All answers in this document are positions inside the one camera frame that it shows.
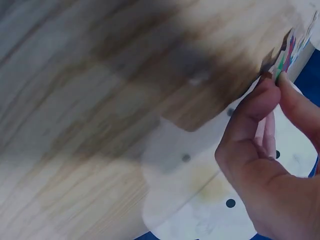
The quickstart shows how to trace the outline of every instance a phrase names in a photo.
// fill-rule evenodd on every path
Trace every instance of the wood grain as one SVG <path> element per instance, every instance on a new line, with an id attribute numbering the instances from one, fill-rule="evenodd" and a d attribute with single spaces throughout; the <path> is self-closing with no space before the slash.
<path id="1" fill-rule="evenodd" d="M 160 116 L 195 131 L 301 19 L 289 1 L 0 3 L 0 239 L 133 239 Z"/>

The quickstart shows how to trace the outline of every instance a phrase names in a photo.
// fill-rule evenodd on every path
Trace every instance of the black dot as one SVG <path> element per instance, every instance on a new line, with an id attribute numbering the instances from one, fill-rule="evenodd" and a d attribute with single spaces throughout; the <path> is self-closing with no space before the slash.
<path id="1" fill-rule="evenodd" d="M 187 163 L 187 162 L 189 162 L 191 160 L 191 156 L 189 155 L 189 154 L 183 154 L 182 155 L 182 161 L 184 162 L 184 163 Z"/>
<path id="2" fill-rule="evenodd" d="M 236 201 L 233 199 L 228 199 L 225 204 L 228 208 L 232 209 L 236 205 Z"/>
<path id="3" fill-rule="evenodd" d="M 229 117 L 231 117 L 232 116 L 232 114 L 234 113 L 234 109 L 233 108 L 229 108 L 228 109 L 228 111 L 226 112 L 226 114 L 229 116 Z"/>

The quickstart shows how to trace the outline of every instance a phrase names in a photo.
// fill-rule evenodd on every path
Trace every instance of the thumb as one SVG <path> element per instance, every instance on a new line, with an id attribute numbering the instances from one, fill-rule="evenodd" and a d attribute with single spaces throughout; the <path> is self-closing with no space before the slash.
<path id="1" fill-rule="evenodd" d="M 279 77 L 280 106 L 286 117 L 302 131 L 320 152 L 320 108 L 297 92 L 285 72 Z"/>

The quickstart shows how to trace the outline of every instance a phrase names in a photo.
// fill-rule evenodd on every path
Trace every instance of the fingernail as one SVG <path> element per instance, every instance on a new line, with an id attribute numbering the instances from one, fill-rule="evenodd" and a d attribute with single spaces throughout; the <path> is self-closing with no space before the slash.
<path id="1" fill-rule="evenodd" d="M 286 81 L 286 82 L 291 83 L 291 81 L 290 81 L 290 79 L 289 79 L 289 77 L 288 77 L 288 74 L 287 74 L 285 71 L 283 71 L 283 72 L 280 73 L 280 76 L 279 76 L 279 78 L 278 78 L 278 82 L 279 82 L 279 81 Z"/>

